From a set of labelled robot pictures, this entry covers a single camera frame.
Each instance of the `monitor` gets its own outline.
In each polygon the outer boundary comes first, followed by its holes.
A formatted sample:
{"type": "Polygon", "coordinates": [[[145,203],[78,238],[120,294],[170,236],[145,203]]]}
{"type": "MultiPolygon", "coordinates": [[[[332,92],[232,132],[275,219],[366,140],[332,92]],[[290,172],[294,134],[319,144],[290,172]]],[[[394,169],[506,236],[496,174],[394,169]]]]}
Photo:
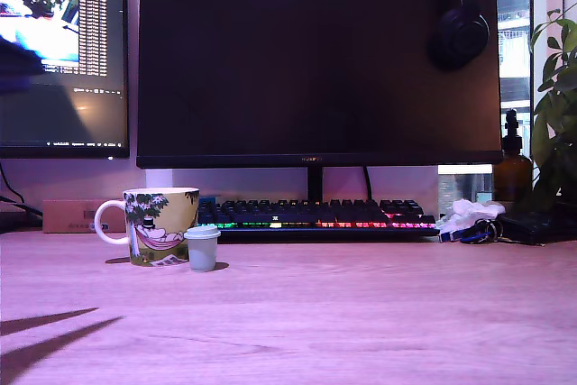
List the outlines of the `monitor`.
{"type": "Polygon", "coordinates": [[[461,68],[431,57],[460,0],[140,0],[141,168],[501,158],[497,0],[461,68]]]}
{"type": "Polygon", "coordinates": [[[0,0],[0,157],[127,157],[126,0],[0,0]],[[5,86],[11,76],[25,83],[5,86]]]}

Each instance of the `plastic cup lid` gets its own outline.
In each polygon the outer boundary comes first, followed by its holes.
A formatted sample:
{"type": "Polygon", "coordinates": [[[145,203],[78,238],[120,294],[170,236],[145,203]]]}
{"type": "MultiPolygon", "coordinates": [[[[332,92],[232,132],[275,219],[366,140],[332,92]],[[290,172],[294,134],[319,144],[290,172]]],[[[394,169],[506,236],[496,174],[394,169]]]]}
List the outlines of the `plastic cup lid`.
{"type": "Polygon", "coordinates": [[[215,225],[191,227],[184,234],[185,239],[211,239],[217,236],[220,236],[220,231],[215,225]]]}

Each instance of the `headphone ear cup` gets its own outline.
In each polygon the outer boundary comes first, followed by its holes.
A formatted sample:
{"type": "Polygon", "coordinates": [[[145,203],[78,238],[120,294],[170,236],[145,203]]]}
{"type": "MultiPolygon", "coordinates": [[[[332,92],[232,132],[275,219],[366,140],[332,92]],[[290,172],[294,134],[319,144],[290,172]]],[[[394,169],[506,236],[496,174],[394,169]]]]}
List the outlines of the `headphone ear cup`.
{"type": "Polygon", "coordinates": [[[458,69],[479,56],[489,42],[489,26],[480,14],[460,7],[441,17],[429,43],[429,55],[441,69],[458,69]]]}

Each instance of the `tree illustration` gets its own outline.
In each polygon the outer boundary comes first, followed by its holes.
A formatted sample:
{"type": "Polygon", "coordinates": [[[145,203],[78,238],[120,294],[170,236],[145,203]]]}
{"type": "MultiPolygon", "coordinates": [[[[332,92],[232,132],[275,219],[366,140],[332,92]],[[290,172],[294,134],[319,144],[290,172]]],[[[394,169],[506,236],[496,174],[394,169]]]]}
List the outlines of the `tree illustration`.
{"type": "Polygon", "coordinates": [[[157,217],[169,200],[162,194],[125,194],[126,220],[134,225],[144,223],[145,216],[157,217]]]}
{"type": "Polygon", "coordinates": [[[187,191],[186,193],[184,193],[185,197],[188,197],[190,199],[190,203],[192,205],[195,204],[195,202],[198,201],[198,191],[187,191]]]}

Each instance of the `dropper bottle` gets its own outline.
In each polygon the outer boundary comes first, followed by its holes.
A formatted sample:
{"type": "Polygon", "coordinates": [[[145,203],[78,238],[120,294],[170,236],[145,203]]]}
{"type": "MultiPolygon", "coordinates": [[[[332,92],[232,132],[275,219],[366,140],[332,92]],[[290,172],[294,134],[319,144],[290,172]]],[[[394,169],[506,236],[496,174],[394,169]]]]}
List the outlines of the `dropper bottle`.
{"type": "Polygon", "coordinates": [[[530,191],[533,163],[521,154],[523,142],[517,135],[517,112],[507,111],[505,119],[507,135],[501,139],[503,161],[493,171],[494,199],[509,211],[530,191]]]}

